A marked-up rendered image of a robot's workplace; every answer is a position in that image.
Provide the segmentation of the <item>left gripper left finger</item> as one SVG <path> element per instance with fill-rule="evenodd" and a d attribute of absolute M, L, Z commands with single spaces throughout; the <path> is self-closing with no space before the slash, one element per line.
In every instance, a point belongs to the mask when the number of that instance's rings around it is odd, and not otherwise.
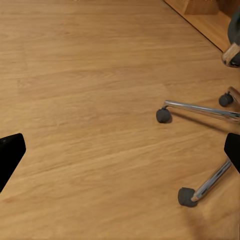
<path fill-rule="evenodd" d="M 26 152 L 22 133 L 0 138 L 0 193 Z"/>

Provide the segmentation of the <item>swivel chair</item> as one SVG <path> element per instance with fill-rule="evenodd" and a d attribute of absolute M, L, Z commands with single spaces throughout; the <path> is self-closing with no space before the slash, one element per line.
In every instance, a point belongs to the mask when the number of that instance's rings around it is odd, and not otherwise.
<path fill-rule="evenodd" d="M 222 54 L 222 63 L 227 67 L 240 69 L 240 8 L 230 21 L 227 36 L 230 42 L 230 47 Z M 240 105 L 240 92 L 235 90 L 233 87 L 229 87 L 226 93 L 219 98 L 218 102 L 224 107 L 232 104 L 234 99 Z M 240 125 L 240 112 L 231 112 L 170 100 L 166 100 L 162 108 L 156 112 L 156 119 L 158 122 L 170 120 L 170 112 L 166 109 L 167 107 L 205 115 Z M 215 184 L 215 182 L 217 182 L 217 180 L 232 164 L 233 162 L 230 158 L 227 158 L 196 191 L 193 188 L 180 188 L 177 196 L 179 204 L 187 207 L 196 206 L 197 201 L 205 195 L 205 193 Z"/>

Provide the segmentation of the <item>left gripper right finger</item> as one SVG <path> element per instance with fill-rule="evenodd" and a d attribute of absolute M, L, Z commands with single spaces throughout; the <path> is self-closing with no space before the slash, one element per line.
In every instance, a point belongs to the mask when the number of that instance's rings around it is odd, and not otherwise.
<path fill-rule="evenodd" d="M 240 173 L 240 135 L 229 133 L 227 135 L 224 151 L 233 162 L 234 166 Z"/>

